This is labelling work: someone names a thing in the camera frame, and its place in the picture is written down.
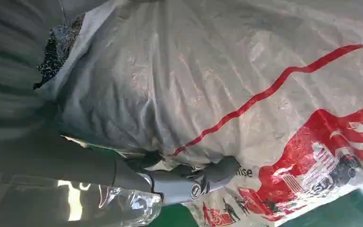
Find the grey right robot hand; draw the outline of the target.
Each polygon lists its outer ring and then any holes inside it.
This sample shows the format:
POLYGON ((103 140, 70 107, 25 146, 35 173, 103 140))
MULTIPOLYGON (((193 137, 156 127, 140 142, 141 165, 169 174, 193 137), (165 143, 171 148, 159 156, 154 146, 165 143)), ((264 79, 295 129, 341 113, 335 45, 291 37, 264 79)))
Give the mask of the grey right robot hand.
POLYGON ((40 132, 0 141, 0 227, 145 227, 163 207, 224 187, 232 156, 154 170, 159 152, 95 151, 40 132))

